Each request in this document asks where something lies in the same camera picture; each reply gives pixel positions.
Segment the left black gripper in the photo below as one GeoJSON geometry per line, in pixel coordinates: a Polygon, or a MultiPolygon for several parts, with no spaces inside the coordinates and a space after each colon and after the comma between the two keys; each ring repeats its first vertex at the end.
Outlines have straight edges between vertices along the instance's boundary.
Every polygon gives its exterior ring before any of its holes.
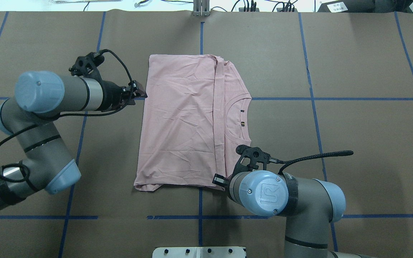
{"type": "Polygon", "coordinates": [[[136,105],[136,101],[142,101],[148,97],[142,84],[137,81],[129,82],[127,87],[103,81],[101,87],[103,91],[101,111],[114,111],[126,105],[136,105]]]}

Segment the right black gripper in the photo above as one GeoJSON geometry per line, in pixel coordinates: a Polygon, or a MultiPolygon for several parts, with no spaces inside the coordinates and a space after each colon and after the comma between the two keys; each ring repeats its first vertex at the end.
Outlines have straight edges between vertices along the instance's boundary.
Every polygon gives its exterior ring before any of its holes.
{"type": "Polygon", "coordinates": [[[233,189],[234,189],[233,179],[234,179],[234,175],[224,177],[223,175],[215,173],[212,183],[215,184],[216,186],[224,188],[228,192],[228,194],[232,194],[233,189]]]}

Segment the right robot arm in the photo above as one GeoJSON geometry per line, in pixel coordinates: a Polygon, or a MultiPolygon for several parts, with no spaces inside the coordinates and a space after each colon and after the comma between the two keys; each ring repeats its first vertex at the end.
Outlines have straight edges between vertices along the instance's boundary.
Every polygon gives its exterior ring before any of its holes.
{"type": "Polygon", "coordinates": [[[330,225],[341,220],[346,210],[345,195],[334,183],[266,170],[230,178],[215,174],[212,182],[255,215],[286,218],[285,258],[365,257],[328,250],[330,225]]]}

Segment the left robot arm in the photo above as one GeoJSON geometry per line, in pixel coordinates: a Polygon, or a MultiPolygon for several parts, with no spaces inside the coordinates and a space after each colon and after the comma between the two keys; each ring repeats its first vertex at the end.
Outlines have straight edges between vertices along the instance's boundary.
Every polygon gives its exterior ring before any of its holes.
{"type": "Polygon", "coordinates": [[[54,121],[63,116],[106,116],[146,98],[141,84],[120,87],[93,75],[22,73],[15,95],[0,105],[0,130],[17,139],[25,159],[0,166],[0,211],[45,190],[54,195],[81,178],[54,121]]]}

